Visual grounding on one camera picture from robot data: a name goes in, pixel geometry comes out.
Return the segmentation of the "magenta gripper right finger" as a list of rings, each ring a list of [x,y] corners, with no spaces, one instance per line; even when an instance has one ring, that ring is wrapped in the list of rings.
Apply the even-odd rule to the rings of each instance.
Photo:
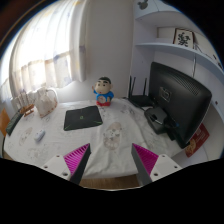
[[[166,154],[157,155],[137,144],[132,144],[131,154],[141,186],[181,170],[181,167]]]

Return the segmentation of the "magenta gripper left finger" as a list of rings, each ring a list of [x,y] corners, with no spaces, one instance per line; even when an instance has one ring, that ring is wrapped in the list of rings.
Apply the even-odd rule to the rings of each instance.
[[[42,169],[78,185],[90,154],[90,144],[85,144],[66,155],[55,155]]]

